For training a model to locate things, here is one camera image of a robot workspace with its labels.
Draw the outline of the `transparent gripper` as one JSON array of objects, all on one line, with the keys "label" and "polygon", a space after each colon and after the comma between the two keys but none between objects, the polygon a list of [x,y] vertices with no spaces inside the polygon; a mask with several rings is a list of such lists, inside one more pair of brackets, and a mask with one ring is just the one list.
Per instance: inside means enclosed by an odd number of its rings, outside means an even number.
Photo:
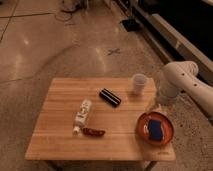
[{"label": "transparent gripper", "polygon": [[156,101],[155,98],[152,98],[148,105],[145,108],[146,113],[151,113],[155,110],[162,111],[165,115],[171,115],[173,113],[173,106],[172,105],[162,105]]}]

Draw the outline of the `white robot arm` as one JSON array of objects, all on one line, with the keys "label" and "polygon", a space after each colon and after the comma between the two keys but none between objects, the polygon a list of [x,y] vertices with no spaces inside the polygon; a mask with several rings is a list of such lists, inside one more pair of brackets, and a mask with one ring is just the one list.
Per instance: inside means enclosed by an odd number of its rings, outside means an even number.
[{"label": "white robot arm", "polygon": [[213,87],[197,78],[194,61],[170,62],[160,71],[159,86],[145,111],[150,113],[162,106],[169,110],[181,91],[185,91],[207,114],[213,117]]}]

